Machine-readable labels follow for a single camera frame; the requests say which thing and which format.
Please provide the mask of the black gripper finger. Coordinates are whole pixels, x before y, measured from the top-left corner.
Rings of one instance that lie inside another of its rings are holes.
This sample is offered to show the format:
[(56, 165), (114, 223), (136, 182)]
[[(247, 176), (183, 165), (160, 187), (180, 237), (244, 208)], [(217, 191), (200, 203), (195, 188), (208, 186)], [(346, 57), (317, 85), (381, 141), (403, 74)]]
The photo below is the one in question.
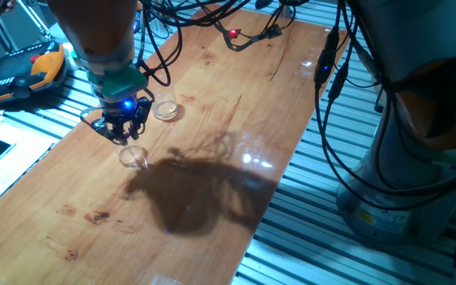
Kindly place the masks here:
[(128, 132), (132, 139), (138, 140), (139, 136), (145, 132), (147, 118), (147, 114), (136, 114), (130, 118)]
[(105, 117), (96, 119), (91, 123), (91, 127), (96, 133), (111, 141), (116, 145), (127, 145), (127, 136), (121, 126), (109, 123)]

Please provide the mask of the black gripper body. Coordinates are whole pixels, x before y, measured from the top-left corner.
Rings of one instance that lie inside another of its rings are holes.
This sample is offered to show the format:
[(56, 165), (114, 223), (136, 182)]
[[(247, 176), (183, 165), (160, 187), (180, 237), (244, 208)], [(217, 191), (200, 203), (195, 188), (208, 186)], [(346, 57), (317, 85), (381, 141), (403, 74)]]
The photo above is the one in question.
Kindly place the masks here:
[(111, 124), (131, 122), (135, 126), (144, 124), (150, 114), (153, 101), (147, 97), (137, 98), (135, 94), (115, 102), (101, 102), (105, 120)]

